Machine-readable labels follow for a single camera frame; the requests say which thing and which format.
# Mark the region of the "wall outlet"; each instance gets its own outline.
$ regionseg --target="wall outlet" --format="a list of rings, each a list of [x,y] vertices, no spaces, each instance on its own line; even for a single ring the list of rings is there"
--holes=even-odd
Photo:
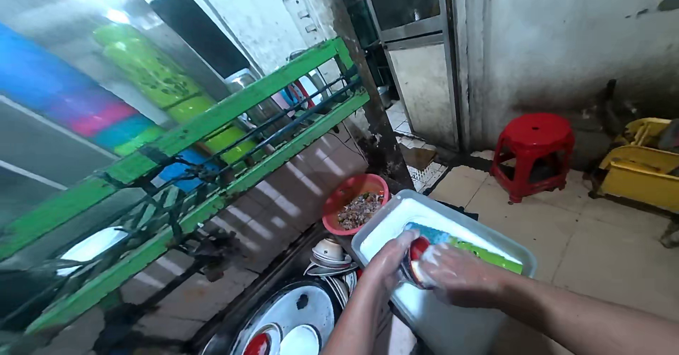
[[[283,4],[308,47],[323,41],[323,35],[318,29],[318,21],[311,12],[309,0],[283,0]]]

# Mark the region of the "stacked plastic containers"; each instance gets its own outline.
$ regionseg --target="stacked plastic containers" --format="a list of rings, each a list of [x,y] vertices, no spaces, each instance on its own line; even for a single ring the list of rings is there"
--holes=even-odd
[[[74,133],[117,155],[126,156],[164,133],[89,76],[0,23],[0,91],[12,101],[51,118]],[[206,158],[187,149],[179,156],[200,164]],[[216,166],[206,164],[212,169]],[[188,166],[175,163],[160,174],[165,181],[185,174]],[[182,180],[184,191],[200,180]]]
[[[104,56],[121,68],[130,82],[175,121],[185,123],[216,105],[216,101],[178,64],[132,26],[123,23],[103,26],[94,30],[94,39],[104,47]],[[222,132],[207,140],[205,145],[215,153],[243,135],[245,133],[241,128],[229,124]],[[255,145],[251,140],[244,140],[220,155],[220,158],[233,163]],[[263,155],[262,151],[254,152],[253,159],[259,161]],[[243,163],[236,166],[237,171],[244,168]]]

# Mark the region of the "pink bowl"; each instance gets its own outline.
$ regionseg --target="pink bowl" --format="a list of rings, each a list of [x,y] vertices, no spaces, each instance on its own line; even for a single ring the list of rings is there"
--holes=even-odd
[[[383,194],[382,206],[389,201],[389,188],[384,179],[378,175],[361,174],[350,177],[340,184],[323,205],[323,226],[336,235],[354,235],[361,230],[362,225],[348,231],[342,229],[337,214],[351,203],[358,195],[366,192]]]

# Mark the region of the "white plastic tray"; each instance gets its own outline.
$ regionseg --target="white plastic tray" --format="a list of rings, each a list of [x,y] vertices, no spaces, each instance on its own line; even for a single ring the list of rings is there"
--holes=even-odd
[[[354,236],[351,247],[365,266],[407,222],[417,222],[470,242],[523,265],[535,274],[535,256],[525,247],[468,216],[411,190],[396,194]],[[467,309],[440,302],[429,290],[402,284],[392,302],[407,324],[436,354],[486,354],[505,315],[493,309]]]

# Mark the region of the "dish rack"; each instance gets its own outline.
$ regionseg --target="dish rack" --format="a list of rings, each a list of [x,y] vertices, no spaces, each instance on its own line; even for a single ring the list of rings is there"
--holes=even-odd
[[[251,107],[331,60],[335,61],[341,72],[338,78],[327,82],[323,88],[294,106],[281,110],[265,125],[251,129],[225,149],[215,152],[208,161],[218,165],[219,169],[210,169],[214,168],[213,165],[184,162],[190,166],[185,176],[163,185],[154,185],[152,180],[163,168],[182,162],[178,157],[182,150],[194,144],[200,145],[220,133]],[[322,101],[308,109],[303,108],[305,100],[319,94],[324,95]],[[55,277],[42,292],[18,306],[9,316],[3,317],[0,325],[21,314],[35,314],[37,317],[23,330],[23,335],[54,333],[171,248],[194,256],[205,255],[206,250],[212,250],[213,254],[219,251],[219,240],[228,238],[205,239],[203,235],[196,235],[201,223],[234,202],[240,194],[285,164],[368,100],[369,95],[362,86],[361,77],[344,42],[341,38],[328,40],[224,99],[185,125],[170,130],[157,141],[119,159],[108,168],[96,171],[69,190],[40,204],[0,231],[0,260],[10,258],[63,224],[82,217],[84,212],[114,194],[128,188],[140,188],[145,192],[138,202],[115,211],[105,221],[88,229],[89,234],[109,227],[127,233],[104,252],[89,261],[54,258],[36,267],[22,269],[22,272],[47,270],[56,273],[59,269],[75,267],[75,271],[62,272],[68,274]],[[220,161],[221,154],[246,139],[254,140],[261,136],[261,132],[290,112],[295,113],[291,123],[268,138],[257,140],[257,145],[240,159],[229,164]],[[287,137],[283,143],[275,147],[271,145],[273,140],[282,136]],[[192,191],[182,191],[174,186],[177,181],[196,178],[201,183]],[[200,245],[187,248],[183,244],[188,239],[194,239]],[[70,245],[81,240],[82,237],[73,240]]]

